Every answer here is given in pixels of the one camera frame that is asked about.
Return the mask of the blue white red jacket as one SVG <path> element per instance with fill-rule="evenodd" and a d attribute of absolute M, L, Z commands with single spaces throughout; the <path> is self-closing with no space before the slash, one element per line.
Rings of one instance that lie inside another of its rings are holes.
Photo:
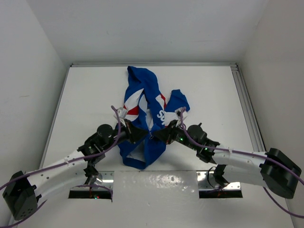
<path fill-rule="evenodd" d="M 166 144 L 153 133 L 166 128 L 177 120 L 176 110 L 190 110 L 186 96 L 179 89 L 171 91 L 169 100 L 159 90 L 157 76 L 146 68 L 128 66 L 128 87 L 125 91 L 123 108 L 125 118 L 148 134 L 139 142 L 119 144 L 123 164 L 144 170 L 154 163 L 166 150 Z"/>

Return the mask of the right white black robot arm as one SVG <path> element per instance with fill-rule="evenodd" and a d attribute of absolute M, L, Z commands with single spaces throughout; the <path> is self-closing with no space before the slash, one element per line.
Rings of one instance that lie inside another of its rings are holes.
<path fill-rule="evenodd" d="M 196 156 L 205 163 L 216 165 L 211 184 L 224 186 L 241 182 L 269 189 L 274 194 L 292 199 L 301 175 L 297 166 L 279 149 L 267 152 L 229 151 L 219 142 L 207 137 L 200 125 L 191 125 L 187 130 L 171 121 L 169 126 L 153 133 L 166 144 L 178 142 L 196 151 Z"/>

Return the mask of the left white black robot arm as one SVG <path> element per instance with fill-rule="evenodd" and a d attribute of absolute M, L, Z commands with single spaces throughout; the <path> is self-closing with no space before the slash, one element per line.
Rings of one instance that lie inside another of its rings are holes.
<path fill-rule="evenodd" d="M 103 124 L 82 146 L 63 159 L 36 171 L 14 173 L 2 187 L 2 196 L 13 218 L 16 221 L 26 219 L 60 191 L 88 184 L 98 176 L 95 165 L 107 151 L 125 141 L 135 144 L 147 134 L 147 130 L 128 120 L 116 129 Z"/>

